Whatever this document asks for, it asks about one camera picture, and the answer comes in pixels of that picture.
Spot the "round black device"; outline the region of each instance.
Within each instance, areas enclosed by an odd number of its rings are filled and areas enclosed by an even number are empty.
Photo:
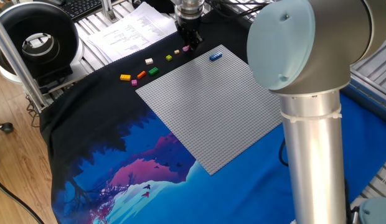
[[[44,2],[28,2],[2,12],[0,21],[39,85],[72,73],[70,63],[78,50],[78,32],[63,10]],[[41,43],[32,45],[34,39]],[[15,74],[1,50],[0,66]]]

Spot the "pink lego brick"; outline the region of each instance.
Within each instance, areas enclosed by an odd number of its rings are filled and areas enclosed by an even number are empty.
[[[189,45],[182,48],[182,50],[183,50],[184,52],[189,51],[189,49],[190,49],[190,46],[189,46]]]

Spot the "black cable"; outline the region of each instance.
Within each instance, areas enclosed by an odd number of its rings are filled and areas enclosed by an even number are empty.
[[[279,160],[283,165],[288,167],[288,163],[283,160],[283,156],[282,156],[283,149],[285,148],[285,146],[286,146],[286,139],[283,139],[283,142],[281,142],[280,149],[279,149]]]
[[[18,203],[21,207],[23,207],[30,215],[37,221],[38,224],[44,224],[44,222],[39,218],[39,216],[24,203],[21,199],[16,197],[12,192],[10,192],[5,186],[0,183],[0,190],[4,192],[8,197],[13,199],[16,203]]]
[[[229,4],[229,5],[261,5],[265,2],[227,2],[227,1],[219,1],[219,0],[210,0],[215,3],[221,3],[221,4]]]
[[[345,184],[345,210],[347,215],[347,223],[352,224],[352,212],[351,212],[351,205],[349,203],[349,184],[346,178],[344,178],[344,184]]]
[[[257,11],[263,9],[265,6],[270,4],[269,2],[261,2],[261,3],[256,4],[257,6],[253,7],[252,9],[249,9],[249,10],[247,10],[245,12],[242,12],[242,13],[239,13],[237,15],[229,16],[229,15],[224,14],[220,9],[218,9],[214,5],[214,3],[218,3],[218,4],[221,4],[221,5],[222,4],[223,5],[228,5],[228,4],[235,4],[234,2],[223,2],[223,1],[214,1],[214,0],[205,0],[205,2],[207,4],[209,4],[219,15],[221,15],[223,17],[226,17],[226,18],[229,18],[229,19],[237,19],[239,17],[247,16],[247,15],[253,13],[253,12],[257,12]]]

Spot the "wooden floor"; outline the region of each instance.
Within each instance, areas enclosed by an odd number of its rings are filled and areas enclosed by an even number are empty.
[[[0,122],[11,122],[14,132],[0,131],[0,182],[28,204],[44,223],[56,223],[50,207],[47,146],[39,128],[31,127],[28,101],[22,87],[0,75]],[[34,219],[0,191],[0,224],[35,224]]]

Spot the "blue lego brick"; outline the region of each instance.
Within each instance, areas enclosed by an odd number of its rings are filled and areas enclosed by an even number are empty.
[[[217,52],[217,53],[215,53],[215,54],[210,56],[210,60],[211,60],[211,62],[213,62],[214,60],[217,60],[220,57],[222,57],[222,53],[221,52]]]

